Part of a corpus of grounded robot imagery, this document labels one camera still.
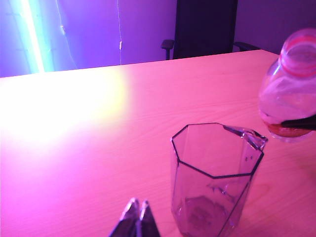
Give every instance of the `chair backrest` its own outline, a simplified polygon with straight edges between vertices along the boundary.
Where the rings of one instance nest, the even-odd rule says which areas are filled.
[[[178,0],[173,58],[233,50],[237,0]]]

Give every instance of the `octagonal pitcher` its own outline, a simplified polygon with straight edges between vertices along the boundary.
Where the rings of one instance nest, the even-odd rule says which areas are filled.
[[[189,124],[171,138],[172,213],[186,237],[225,237],[238,224],[267,138],[220,123]]]

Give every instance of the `wood grain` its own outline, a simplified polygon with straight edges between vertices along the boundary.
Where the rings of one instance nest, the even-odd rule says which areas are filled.
[[[211,121],[269,138],[231,236],[316,236],[316,135],[280,142],[257,111],[276,58],[256,50],[0,79],[10,92],[1,100],[19,101],[1,126],[1,236],[107,236],[131,197],[149,200],[163,237],[181,236],[170,211],[170,137]]]

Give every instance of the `cable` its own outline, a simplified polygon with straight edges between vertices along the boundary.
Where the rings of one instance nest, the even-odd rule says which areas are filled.
[[[121,51],[122,51],[122,35],[120,28],[120,15],[119,15],[119,0],[117,0],[118,6],[118,30],[119,30],[119,64],[122,65]]]
[[[71,54],[71,51],[70,51],[70,47],[69,47],[69,43],[68,43],[68,39],[67,39],[67,36],[66,36],[66,32],[64,30],[64,26],[63,26],[63,23],[62,23],[62,20],[61,20],[61,14],[60,14],[60,11],[59,11],[59,5],[58,5],[58,0],[55,0],[55,3],[56,3],[56,6],[57,6],[57,11],[58,11],[58,15],[59,15],[59,25],[60,25],[60,30],[61,32],[63,33],[63,35],[65,36],[65,39],[66,39],[66,43],[67,43],[67,48],[68,48],[68,52],[69,52],[69,55],[70,55],[70,58],[71,58],[71,61],[73,62],[74,66],[76,69],[78,69],[75,61],[74,61],[74,58]]]

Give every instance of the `purple wall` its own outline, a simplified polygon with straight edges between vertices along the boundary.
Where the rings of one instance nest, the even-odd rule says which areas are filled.
[[[174,38],[177,0],[57,0],[58,7],[55,0],[31,2],[40,9],[32,9],[34,20],[51,26],[42,28],[51,33],[45,35],[51,42],[45,52],[56,59],[53,71],[120,64],[118,6],[122,64],[164,60],[160,45]],[[30,74],[30,65],[35,63],[33,51],[25,46],[29,36],[21,30],[25,20],[19,4],[18,0],[0,1],[0,77]]]
[[[235,41],[280,53],[294,31],[316,28],[316,0],[239,0]]]
[[[117,0],[59,0],[78,68],[119,64]],[[165,59],[163,39],[173,39],[176,0],[118,0],[122,64]]]

